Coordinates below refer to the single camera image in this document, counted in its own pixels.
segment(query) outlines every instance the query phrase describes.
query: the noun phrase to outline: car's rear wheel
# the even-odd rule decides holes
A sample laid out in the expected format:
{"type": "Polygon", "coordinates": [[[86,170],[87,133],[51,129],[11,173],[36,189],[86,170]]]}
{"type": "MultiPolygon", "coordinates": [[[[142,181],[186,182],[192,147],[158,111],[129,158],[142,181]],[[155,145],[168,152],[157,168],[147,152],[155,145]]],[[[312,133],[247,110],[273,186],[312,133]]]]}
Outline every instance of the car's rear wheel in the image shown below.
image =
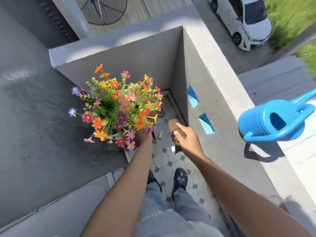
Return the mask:
{"type": "Polygon", "coordinates": [[[241,43],[241,35],[238,32],[235,32],[232,36],[232,41],[236,46],[239,46],[241,43]]]}
{"type": "Polygon", "coordinates": [[[212,10],[213,12],[216,12],[216,11],[217,11],[217,7],[218,7],[217,0],[212,0],[212,1],[211,1],[211,10],[212,10]]]}

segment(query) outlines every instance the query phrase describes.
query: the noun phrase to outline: satellite dish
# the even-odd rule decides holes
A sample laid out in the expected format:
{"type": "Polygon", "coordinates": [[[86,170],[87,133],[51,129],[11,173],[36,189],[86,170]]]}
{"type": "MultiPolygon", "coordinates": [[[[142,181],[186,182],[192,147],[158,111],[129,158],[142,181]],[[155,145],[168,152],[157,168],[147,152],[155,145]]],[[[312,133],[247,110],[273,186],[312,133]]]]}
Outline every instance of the satellite dish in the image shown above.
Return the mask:
{"type": "Polygon", "coordinates": [[[126,12],[127,0],[76,0],[90,24],[106,26],[119,21],[126,12]]]}

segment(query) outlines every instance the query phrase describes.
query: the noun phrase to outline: car hood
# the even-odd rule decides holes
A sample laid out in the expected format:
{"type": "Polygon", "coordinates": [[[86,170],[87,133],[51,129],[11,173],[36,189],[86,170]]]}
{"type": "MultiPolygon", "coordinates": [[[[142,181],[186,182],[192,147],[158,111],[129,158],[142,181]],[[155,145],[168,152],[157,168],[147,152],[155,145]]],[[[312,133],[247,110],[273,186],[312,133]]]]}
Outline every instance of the car hood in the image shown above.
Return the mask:
{"type": "Polygon", "coordinates": [[[270,35],[272,26],[268,18],[264,19],[261,22],[247,25],[248,34],[258,40],[262,40],[270,35]]]}

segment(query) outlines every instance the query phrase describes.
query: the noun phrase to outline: shoe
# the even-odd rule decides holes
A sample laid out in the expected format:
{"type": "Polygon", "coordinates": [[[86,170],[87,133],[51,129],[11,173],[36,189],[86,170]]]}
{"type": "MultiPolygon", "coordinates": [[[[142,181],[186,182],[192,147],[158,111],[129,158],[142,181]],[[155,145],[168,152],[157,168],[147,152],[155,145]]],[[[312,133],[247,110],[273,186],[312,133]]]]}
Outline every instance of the shoe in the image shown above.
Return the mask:
{"type": "Polygon", "coordinates": [[[182,168],[177,168],[173,177],[173,190],[172,190],[172,199],[174,201],[174,193],[178,188],[183,188],[186,190],[186,186],[188,185],[188,175],[186,171],[182,168]]]}
{"type": "Polygon", "coordinates": [[[162,189],[161,189],[161,186],[160,186],[158,180],[156,180],[154,174],[151,172],[151,170],[149,170],[147,184],[149,184],[151,182],[156,182],[159,185],[160,192],[162,193],[162,189]]]}

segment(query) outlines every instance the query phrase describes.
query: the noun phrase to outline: car windshield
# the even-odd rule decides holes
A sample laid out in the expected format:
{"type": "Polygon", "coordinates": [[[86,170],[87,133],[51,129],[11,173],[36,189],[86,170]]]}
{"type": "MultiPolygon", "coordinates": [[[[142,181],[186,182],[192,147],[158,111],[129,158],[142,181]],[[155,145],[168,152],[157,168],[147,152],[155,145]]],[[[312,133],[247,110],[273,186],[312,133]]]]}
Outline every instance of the car windshield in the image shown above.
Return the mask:
{"type": "Polygon", "coordinates": [[[245,23],[255,24],[267,18],[263,0],[245,5],[245,23]]]}

